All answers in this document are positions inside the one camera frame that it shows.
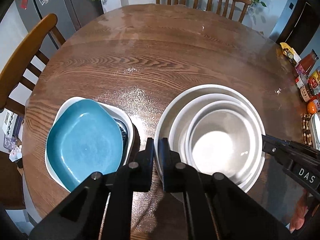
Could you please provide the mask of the person's right hand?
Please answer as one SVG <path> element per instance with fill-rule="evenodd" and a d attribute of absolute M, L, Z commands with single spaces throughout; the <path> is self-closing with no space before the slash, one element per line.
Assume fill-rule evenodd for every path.
<path fill-rule="evenodd" d="M 291 233 L 293 233 L 295 230 L 299 230 L 304 224 L 304 220 L 305 220 L 304 217 L 308 209 L 307 208 L 308 195 L 309 195 L 308 191 L 304 189 L 302 196 L 299 198 L 296 204 L 295 211 L 293 213 L 293 216 L 291 218 L 290 225 L 289 225 L 289 231 Z"/>

